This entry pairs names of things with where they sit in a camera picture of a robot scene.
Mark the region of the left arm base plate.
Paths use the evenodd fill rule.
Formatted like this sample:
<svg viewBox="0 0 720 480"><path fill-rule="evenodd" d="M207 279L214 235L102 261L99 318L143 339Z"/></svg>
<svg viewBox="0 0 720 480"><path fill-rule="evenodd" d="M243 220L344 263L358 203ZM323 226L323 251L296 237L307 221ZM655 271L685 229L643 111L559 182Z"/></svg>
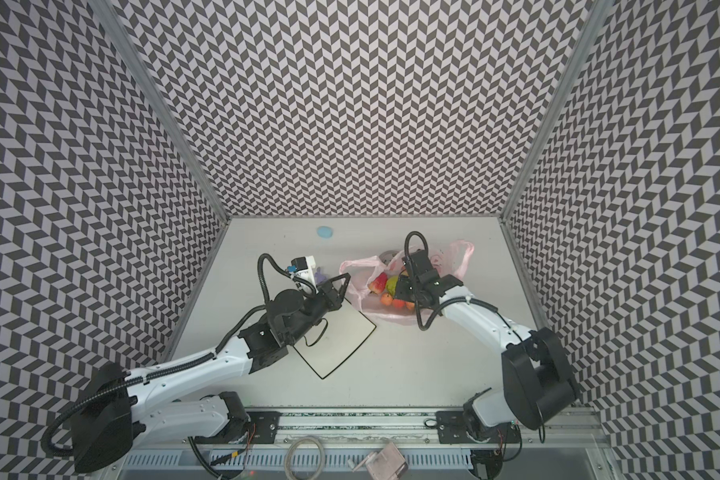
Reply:
<svg viewBox="0 0 720 480"><path fill-rule="evenodd" d="M232 416L215 436L218 444L273 444L282 414L275 410Z"/></svg>

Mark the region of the red fake fruit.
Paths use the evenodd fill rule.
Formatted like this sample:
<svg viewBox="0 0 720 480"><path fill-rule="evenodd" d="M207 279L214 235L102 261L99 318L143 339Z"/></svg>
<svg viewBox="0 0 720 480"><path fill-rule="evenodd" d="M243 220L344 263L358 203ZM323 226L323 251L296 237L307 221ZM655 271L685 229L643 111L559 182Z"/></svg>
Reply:
<svg viewBox="0 0 720 480"><path fill-rule="evenodd" d="M385 272L382 272L375 279L370 281L368 289L371 293L381 296L386 291L387 282L388 275Z"/></svg>

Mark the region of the green fake pear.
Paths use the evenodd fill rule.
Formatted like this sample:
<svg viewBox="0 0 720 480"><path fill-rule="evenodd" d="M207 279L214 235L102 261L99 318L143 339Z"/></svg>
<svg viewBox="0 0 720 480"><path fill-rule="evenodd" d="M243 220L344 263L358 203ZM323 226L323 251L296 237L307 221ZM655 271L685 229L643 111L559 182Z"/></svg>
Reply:
<svg viewBox="0 0 720 480"><path fill-rule="evenodd" d="M398 282L399 282L398 275L390 276L387 279L387 282L385 284L385 289L392 297L394 297L396 295L396 289L397 289Z"/></svg>

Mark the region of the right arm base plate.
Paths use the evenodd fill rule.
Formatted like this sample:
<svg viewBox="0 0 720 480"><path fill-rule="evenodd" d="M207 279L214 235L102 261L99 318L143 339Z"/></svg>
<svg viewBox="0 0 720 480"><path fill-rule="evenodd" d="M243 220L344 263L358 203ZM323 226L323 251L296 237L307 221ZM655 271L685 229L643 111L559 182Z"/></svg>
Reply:
<svg viewBox="0 0 720 480"><path fill-rule="evenodd" d="M476 416L464 412L437 411L435 417L427 419L424 425L437 433L440 444L514 445L522 440L520 429L513 422L486 427Z"/></svg>

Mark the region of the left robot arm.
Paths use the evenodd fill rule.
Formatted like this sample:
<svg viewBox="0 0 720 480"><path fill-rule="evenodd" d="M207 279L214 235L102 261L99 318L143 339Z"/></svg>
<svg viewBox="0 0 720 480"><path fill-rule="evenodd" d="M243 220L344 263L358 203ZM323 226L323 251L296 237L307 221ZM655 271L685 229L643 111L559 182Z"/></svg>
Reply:
<svg viewBox="0 0 720 480"><path fill-rule="evenodd" d="M257 260L263 302L251 308L213 347L148 367L127 370L109 362L95 371L78 398L62 410L41 437L42 451L71 458L76 472L94 473L126 456L137 444L187 437L191 441L236 440L248 416L234 392L187 402L185 396L232 378L266 369L287 356L306 334L345 303L351 276L316 282L309 257L274 270L294 288L271 295Z"/></svg>

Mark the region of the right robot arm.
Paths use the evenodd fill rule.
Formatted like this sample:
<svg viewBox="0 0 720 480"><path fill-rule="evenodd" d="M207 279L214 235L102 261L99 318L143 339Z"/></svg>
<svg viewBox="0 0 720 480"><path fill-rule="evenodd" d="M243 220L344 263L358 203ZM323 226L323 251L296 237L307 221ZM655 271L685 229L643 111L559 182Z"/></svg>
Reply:
<svg viewBox="0 0 720 480"><path fill-rule="evenodd" d="M418 231L404 240L403 264L396 297L413 305L420 331L442 316L498 355L501 386L476 393L462 407L467 435L476 442L507 441L510 428L522 425L545 442L547 422L580 398L559 336L548 327L533 330L507 319L455 275L439 274Z"/></svg>

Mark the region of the pink plastic bag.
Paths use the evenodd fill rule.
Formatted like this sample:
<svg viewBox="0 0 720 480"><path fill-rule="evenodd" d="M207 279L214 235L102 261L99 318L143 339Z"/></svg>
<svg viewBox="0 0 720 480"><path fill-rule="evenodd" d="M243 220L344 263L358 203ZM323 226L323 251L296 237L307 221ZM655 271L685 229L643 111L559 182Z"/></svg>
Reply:
<svg viewBox="0 0 720 480"><path fill-rule="evenodd" d="M456 240L442 248L432 247L428 257L441 278L452 275L463 280L474 251L475 246L471 242ZM416 325L413 290L407 279L403 250L346 260L341 263L339 272L350 276L347 299L371 320Z"/></svg>

